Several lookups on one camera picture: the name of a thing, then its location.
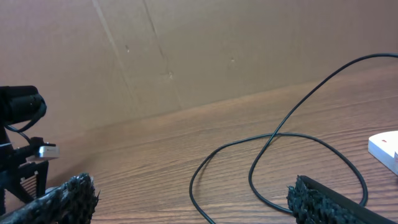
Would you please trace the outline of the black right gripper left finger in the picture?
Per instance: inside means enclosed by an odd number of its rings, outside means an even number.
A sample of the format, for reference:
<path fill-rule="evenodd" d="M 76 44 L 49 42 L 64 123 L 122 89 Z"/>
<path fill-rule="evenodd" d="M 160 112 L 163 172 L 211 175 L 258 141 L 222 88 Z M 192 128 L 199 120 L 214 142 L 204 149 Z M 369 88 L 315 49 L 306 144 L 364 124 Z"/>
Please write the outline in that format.
<path fill-rule="evenodd" d="M 90 224 L 98 201 L 93 178 L 82 173 L 1 216 L 1 224 Z"/>

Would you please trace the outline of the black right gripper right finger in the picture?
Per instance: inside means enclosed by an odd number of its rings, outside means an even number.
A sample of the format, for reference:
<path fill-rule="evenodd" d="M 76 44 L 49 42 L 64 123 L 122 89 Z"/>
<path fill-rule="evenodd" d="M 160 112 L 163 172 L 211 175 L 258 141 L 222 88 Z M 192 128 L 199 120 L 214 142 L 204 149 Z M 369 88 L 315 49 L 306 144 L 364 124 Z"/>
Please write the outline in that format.
<path fill-rule="evenodd" d="M 287 202 L 297 223 L 395 224 L 305 175 L 289 187 Z"/>

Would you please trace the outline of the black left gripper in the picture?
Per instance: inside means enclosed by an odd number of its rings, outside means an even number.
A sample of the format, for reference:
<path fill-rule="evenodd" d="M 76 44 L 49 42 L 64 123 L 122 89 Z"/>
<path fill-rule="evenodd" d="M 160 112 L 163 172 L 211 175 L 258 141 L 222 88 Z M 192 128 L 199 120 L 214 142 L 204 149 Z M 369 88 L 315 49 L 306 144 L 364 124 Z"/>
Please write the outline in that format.
<path fill-rule="evenodd" d="M 7 142 L 1 144 L 1 214 L 6 212 L 6 192 L 20 201 L 30 203 L 45 195 L 49 160 L 38 159 L 40 146 L 56 146 L 42 138 L 31 138 L 29 144 L 14 149 Z"/>

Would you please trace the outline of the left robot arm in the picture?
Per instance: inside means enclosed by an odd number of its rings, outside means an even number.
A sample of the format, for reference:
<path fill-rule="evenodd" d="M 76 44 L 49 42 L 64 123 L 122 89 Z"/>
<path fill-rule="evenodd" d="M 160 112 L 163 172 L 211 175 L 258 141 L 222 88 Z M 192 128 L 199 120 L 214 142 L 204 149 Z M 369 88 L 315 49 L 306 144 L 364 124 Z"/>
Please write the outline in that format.
<path fill-rule="evenodd" d="M 40 137 L 28 138 L 24 131 L 45 116 L 47 105 L 34 86 L 1 87 L 1 215 L 5 214 L 6 192 L 24 203 L 45 194 L 49 162 L 28 163 L 40 149 L 52 147 Z M 20 134 L 28 145 L 14 149 L 7 130 Z"/>

